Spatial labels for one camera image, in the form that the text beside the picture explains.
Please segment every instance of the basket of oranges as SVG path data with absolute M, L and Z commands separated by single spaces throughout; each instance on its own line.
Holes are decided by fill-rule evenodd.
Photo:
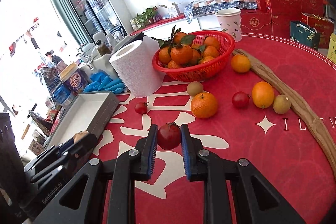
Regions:
M 226 65 L 235 48 L 234 38 L 220 31 L 197 31 L 190 34 L 172 30 L 152 60 L 153 67 L 171 78 L 193 82 L 213 77 Z

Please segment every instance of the green curtain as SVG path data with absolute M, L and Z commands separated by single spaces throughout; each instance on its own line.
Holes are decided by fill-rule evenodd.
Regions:
M 69 0 L 51 0 L 77 43 L 93 42 Z

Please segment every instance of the brown wooden branch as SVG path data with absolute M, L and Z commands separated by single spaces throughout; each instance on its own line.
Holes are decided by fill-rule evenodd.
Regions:
M 336 146 L 321 119 L 313 112 L 308 103 L 295 90 L 282 82 L 269 67 L 241 49 L 235 49 L 233 55 L 236 54 L 247 56 L 253 72 L 271 84 L 280 94 L 289 96 L 292 103 L 291 108 L 305 122 L 308 130 L 319 143 L 331 165 L 336 180 Z

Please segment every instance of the kiwi-like round fruit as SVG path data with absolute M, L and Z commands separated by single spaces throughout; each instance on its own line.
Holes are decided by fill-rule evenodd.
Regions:
M 273 109 L 277 114 L 285 114 L 291 108 L 291 101 L 287 95 L 280 94 L 275 97 Z
M 203 92 L 203 85 L 200 82 L 197 82 L 197 81 L 191 82 L 187 86 L 187 93 L 192 97 L 194 97 L 195 95 L 201 92 Z

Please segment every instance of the silver screw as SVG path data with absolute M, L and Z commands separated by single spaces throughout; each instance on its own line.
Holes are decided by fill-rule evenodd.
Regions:
M 206 157 L 206 156 L 209 156 L 210 152 L 209 152 L 209 150 L 202 149 L 202 150 L 199 151 L 199 154 L 203 157 Z
M 241 166 L 248 166 L 249 165 L 249 161 L 247 159 L 240 159 L 238 161 L 239 165 Z
M 137 154 L 139 154 L 139 151 L 136 150 L 136 149 L 131 149 L 131 150 L 128 151 L 128 154 L 130 156 L 136 156 Z
M 97 165 L 99 163 L 99 159 L 97 158 L 90 159 L 89 163 L 93 166 Z

